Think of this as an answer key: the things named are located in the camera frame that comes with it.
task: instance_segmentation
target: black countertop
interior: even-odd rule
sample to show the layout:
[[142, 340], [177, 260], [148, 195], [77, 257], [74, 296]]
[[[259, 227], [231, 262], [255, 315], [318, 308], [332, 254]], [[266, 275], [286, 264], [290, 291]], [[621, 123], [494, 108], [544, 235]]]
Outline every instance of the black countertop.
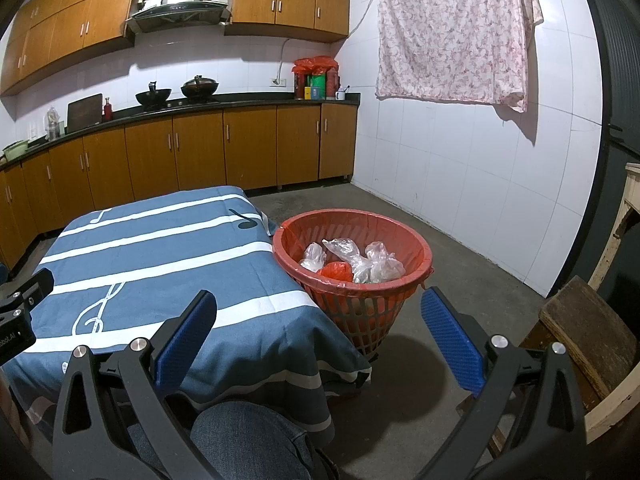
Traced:
[[173, 99], [166, 102], [164, 108], [158, 110], [146, 111], [142, 106], [133, 108], [125, 108], [124, 110], [114, 110], [113, 119], [108, 122], [95, 124], [88, 128], [83, 128], [71, 134], [66, 134], [59, 139], [50, 140], [39, 146], [29, 148], [23, 155], [14, 158], [10, 162], [0, 164], [0, 171], [6, 170], [16, 164], [20, 164], [23, 160], [39, 152], [44, 152], [53, 146], [57, 146], [67, 140], [82, 137], [87, 134], [94, 134], [103, 130], [109, 130], [126, 124], [137, 123], [140, 121], [148, 121], [153, 119], [161, 119], [165, 116], [174, 116], [179, 114], [189, 114], [194, 112], [207, 112], [210, 110], [220, 110], [226, 108], [246, 108], [251, 106], [275, 106], [275, 105], [296, 105], [296, 106], [318, 106], [324, 103], [339, 105], [360, 105], [359, 93], [348, 93], [345, 101], [336, 100], [300, 100], [295, 99], [293, 92], [245, 92], [238, 94], [217, 94], [213, 96], [214, 101], [194, 103], [186, 97], [182, 99]]

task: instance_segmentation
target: black musical note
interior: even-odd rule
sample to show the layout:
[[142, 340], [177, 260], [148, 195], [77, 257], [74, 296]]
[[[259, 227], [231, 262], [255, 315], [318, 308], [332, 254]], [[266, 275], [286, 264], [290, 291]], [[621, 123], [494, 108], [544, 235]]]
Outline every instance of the black musical note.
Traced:
[[238, 224], [238, 227], [241, 229], [251, 229], [252, 227], [257, 227], [258, 222], [256, 222], [253, 218], [247, 218], [246, 216], [241, 215], [239, 212], [229, 209], [234, 215], [239, 216], [240, 218], [244, 218], [246, 222], [242, 222]]

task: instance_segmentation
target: gray floor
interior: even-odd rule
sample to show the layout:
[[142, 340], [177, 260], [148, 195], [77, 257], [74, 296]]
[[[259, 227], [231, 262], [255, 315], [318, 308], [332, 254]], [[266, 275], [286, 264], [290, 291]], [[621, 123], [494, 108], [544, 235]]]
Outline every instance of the gray floor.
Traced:
[[[363, 209], [416, 229], [433, 251], [437, 285], [460, 311], [472, 314], [489, 333], [514, 342], [537, 319], [542, 298], [482, 256], [398, 208], [351, 184], [289, 190], [251, 198], [277, 222], [319, 208]], [[15, 282], [26, 279], [52, 242], [37, 247]], [[0, 287], [3, 293], [15, 286]], [[325, 451], [346, 480], [412, 478], [458, 421], [456, 405], [466, 397], [449, 372], [420, 318], [419, 290], [404, 304], [373, 365], [372, 385], [332, 409], [336, 436]], [[34, 455], [46, 464], [50, 449], [38, 439]]]

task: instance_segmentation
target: metal screw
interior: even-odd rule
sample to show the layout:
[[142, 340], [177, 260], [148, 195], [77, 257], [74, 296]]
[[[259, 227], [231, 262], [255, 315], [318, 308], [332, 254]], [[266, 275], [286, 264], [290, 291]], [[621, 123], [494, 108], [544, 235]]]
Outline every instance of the metal screw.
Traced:
[[146, 348], [146, 339], [143, 337], [134, 339], [129, 346], [134, 352], [140, 352]]
[[494, 345], [496, 348], [507, 348], [507, 345], [509, 344], [509, 340], [505, 338], [505, 336], [498, 334], [498, 335], [494, 335], [491, 338], [491, 344]]
[[551, 349], [556, 353], [556, 354], [565, 354], [566, 353], [566, 348], [562, 343], [559, 343], [558, 341], [556, 341], [555, 343], [553, 343], [551, 345]]
[[74, 350], [74, 357], [81, 358], [84, 357], [84, 354], [86, 354], [86, 346], [84, 345], [77, 346]]

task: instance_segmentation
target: basket rim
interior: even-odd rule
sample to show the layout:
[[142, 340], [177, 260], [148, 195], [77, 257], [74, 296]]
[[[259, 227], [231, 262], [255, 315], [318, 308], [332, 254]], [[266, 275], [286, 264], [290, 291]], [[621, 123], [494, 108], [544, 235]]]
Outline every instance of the basket rim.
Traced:
[[[284, 247], [282, 245], [282, 234], [284, 230], [289, 228], [289, 226], [297, 220], [306, 216], [334, 212], [363, 214], [366, 216], [384, 219], [395, 224], [396, 227], [404, 229], [414, 236], [416, 242], [422, 246], [422, 250], [424, 251], [424, 260], [418, 266], [418, 268], [414, 270], [414, 272], [406, 274], [405, 276], [402, 276], [397, 280], [391, 280], [390, 282], [385, 283], [342, 282], [341, 280], [334, 280], [333, 278], [320, 276], [316, 272], [311, 272], [310, 270], [305, 269], [296, 260], [289, 256], [287, 251], [284, 250]], [[292, 278], [296, 279], [303, 285], [307, 285], [318, 292], [338, 294], [340, 296], [389, 297], [393, 294], [404, 292], [412, 287], [417, 286], [418, 284], [424, 283], [424, 281], [433, 272], [433, 253], [431, 253], [431, 248], [429, 247], [427, 241], [420, 233], [418, 233], [418, 231], [409, 227], [408, 225], [403, 224], [402, 222], [394, 220], [393, 218], [389, 218], [388, 216], [372, 213], [370, 211], [362, 211], [360, 209], [315, 209], [313, 211], [307, 211], [305, 213], [300, 213], [299, 215], [292, 216], [280, 225], [273, 236], [273, 256], [280, 264], [280, 266], [283, 267]]]

